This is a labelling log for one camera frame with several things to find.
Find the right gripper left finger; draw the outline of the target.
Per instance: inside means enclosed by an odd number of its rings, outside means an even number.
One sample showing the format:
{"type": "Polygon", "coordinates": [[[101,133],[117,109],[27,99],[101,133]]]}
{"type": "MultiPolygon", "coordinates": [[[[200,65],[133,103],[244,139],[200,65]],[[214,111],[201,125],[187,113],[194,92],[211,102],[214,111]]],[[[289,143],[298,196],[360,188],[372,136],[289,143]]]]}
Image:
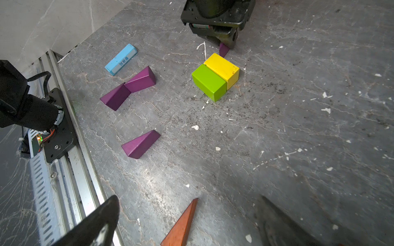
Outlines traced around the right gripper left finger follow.
{"type": "Polygon", "coordinates": [[[119,213],[119,198],[113,195],[54,245],[110,246],[118,225],[119,213]]]}

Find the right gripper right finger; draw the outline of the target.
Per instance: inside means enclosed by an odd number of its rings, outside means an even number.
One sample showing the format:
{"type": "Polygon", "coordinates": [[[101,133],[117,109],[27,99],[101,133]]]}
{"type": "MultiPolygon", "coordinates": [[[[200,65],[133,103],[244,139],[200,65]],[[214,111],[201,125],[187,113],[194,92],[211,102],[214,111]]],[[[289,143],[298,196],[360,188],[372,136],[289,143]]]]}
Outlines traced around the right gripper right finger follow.
{"type": "Polygon", "coordinates": [[[320,242],[280,210],[268,198],[256,200],[255,218],[265,246],[319,246],[320,242]]]}

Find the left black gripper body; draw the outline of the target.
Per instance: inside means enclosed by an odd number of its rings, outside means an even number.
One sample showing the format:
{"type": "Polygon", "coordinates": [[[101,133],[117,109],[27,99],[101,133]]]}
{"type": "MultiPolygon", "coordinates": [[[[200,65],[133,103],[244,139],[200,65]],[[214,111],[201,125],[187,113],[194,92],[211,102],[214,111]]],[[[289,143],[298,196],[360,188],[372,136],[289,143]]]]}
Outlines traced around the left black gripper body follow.
{"type": "Polygon", "coordinates": [[[255,0],[187,1],[181,21],[197,36],[232,49],[239,32],[249,21],[255,3],[255,0]]]}

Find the purple wedge block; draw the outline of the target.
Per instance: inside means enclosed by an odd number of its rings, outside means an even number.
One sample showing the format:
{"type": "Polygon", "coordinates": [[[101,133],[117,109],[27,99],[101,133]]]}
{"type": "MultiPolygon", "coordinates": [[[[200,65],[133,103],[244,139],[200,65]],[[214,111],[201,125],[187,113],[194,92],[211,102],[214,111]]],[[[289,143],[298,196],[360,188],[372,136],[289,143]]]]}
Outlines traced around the purple wedge block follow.
{"type": "Polygon", "coordinates": [[[100,100],[113,111],[117,111],[130,94],[131,92],[125,87],[125,83],[122,83],[102,96],[100,100]]]}
{"type": "Polygon", "coordinates": [[[144,68],[136,76],[134,76],[130,81],[125,83],[125,87],[131,92],[135,93],[146,89],[148,87],[154,86],[156,84],[156,77],[149,66],[144,68]]]}
{"type": "Polygon", "coordinates": [[[226,54],[229,52],[230,48],[228,46],[226,46],[224,43],[220,43],[219,46],[219,56],[221,57],[225,57],[226,54]]]}
{"type": "Polygon", "coordinates": [[[122,149],[128,157],[139,159],[160,138],[156,130],[149,131],[125,144],[122,149]]]}

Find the yellow rectangular block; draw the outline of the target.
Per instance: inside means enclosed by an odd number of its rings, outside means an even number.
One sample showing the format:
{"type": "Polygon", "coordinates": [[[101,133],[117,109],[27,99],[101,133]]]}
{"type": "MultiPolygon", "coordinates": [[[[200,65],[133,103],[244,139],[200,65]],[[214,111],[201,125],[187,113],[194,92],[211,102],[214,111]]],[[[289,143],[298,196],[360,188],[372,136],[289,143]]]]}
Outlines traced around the yellow rectangular block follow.
{"type": "Polygon", "coordinates": [[[204,65],[227,82],[227,90],[239,80],[240,68],[216,53],[211,55],[204,65]]]}

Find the green rectangular block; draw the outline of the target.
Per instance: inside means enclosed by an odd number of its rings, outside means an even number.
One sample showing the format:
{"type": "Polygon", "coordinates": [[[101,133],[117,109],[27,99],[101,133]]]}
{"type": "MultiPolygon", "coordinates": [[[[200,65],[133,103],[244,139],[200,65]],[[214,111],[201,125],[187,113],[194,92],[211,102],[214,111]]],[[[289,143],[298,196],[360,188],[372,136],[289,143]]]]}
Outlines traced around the green rectangular block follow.
{"type": "Polygon", "coordinates": [[[205,64],[192,73],[192,79],[196,86],[214,102],[217,102],[227,91],[227,82],[205,64]]]}

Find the reddish brown wedge block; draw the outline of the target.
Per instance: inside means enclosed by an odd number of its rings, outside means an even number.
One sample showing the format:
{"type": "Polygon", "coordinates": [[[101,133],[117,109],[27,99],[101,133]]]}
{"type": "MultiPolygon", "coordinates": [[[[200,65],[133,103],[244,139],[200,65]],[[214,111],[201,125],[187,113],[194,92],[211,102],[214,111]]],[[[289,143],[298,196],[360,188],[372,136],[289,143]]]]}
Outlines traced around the reddish brown wedge block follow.
{"type": "Polygon", "coordinates": [[[192,200],[182,216],[163,239],[161,246],[186,246],[198,200],[198,198],[192,200]]]}

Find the light blue eraser block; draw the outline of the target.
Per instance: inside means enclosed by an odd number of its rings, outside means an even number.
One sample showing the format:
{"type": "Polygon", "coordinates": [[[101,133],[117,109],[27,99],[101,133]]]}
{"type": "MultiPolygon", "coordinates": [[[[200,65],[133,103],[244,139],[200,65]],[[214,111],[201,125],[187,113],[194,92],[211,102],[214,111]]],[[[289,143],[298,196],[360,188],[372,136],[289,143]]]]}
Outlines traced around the light blue eraser block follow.
{"type": "Polygon", "coordinates": [[[112,76],[116,75],[135,55],[137,49],[127,44],[106,66],[105,69],[112,76]]]}

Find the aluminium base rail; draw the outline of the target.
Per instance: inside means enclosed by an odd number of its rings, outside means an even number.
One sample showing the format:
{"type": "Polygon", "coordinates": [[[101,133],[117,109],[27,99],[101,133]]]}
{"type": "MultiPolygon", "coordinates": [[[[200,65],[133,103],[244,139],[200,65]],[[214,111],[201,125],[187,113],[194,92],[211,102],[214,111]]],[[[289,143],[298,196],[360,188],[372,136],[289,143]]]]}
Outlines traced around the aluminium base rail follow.
{"type": "Polygon", "coordinates": [[[60,55],[49,50],[24,72],[26,75],[36,75],[44,71],[52,74],[48,87],[61,91],[63,107],[68,110],[76,134],[75,145],[60,159],[47,162],[46,151],[37,152],[33,149],[33,143],[38,141],[38,132],[27,132],[40,246],[55,243],[107,199],[58,66],[62,59],[60,55]]]}

